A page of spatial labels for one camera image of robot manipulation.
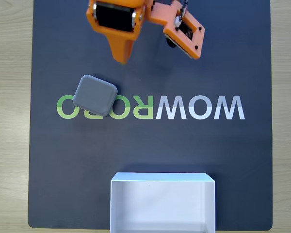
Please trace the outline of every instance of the gray cube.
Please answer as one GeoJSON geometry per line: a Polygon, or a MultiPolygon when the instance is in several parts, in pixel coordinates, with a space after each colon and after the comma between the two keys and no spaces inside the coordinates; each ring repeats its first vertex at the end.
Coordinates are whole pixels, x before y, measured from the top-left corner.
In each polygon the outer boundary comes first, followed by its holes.
{"type": "Polygon", "coordinates": [[[116,95],[117,88],[113,84],[84,75],[74,95],[73,103],[81,109],[105,117],[110,113],[116,95]]]}

